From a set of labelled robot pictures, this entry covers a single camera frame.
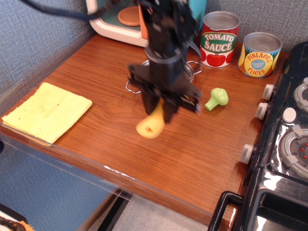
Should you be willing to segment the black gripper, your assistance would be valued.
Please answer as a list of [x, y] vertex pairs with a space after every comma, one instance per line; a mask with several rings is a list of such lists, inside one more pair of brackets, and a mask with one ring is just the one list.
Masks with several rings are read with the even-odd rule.
[[186, 62], [157, 63], [148, 60], [148, 64], [129, 63], [129, 81], [141, 90], [142, 101], [147, 115], [156, 108], [160, 98], [164, 99], [164, 122], [169, 123], [178, 107], [190, 111], [200, 110], [200, 90], [191, 83], [185, 70]]

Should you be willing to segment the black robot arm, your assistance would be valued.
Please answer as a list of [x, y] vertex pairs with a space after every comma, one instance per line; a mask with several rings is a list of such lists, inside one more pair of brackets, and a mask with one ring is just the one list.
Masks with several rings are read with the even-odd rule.
[[128, 64], [129, 81], [141, 90], [145, 111], [150, 115], [163, 99], [163, 116], [171, 121], [178, 108], [199, 110], [200, 90], [191, 83], [187, 67], [188, 48], [200, 53], [193, 42], [196, 20], [185, 0], [139, 0], [149, 45], [148, 65]]

